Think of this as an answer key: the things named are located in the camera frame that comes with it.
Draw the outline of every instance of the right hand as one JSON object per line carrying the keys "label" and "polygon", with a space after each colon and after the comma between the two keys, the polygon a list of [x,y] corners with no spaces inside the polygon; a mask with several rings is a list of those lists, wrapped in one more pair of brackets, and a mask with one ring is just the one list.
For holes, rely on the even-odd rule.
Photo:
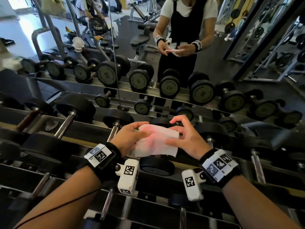
{"label": "right hand", "polygon": [[165,52],[166,50],[169,50],[168,49],[168,46],[167,46],[167,43],[166,42],[163,42],[163,41],[159,41],[158,42],[158,52],[163,54],[163,55],[166,55],[169,53],[169,52]]}
{"label": "right hand", "polygon": [[212,148],[204,141],[199,133],[191,125],[186,115],[175,116],[170,123],[173,124],[177,121],[181,121],[183,127],[174,126],[170,129],[178,131],[182,134],[180,139],[167,139],[166,145],[171,145],[183,149],[188,155],[200,160],[200,158],[210,151]]}

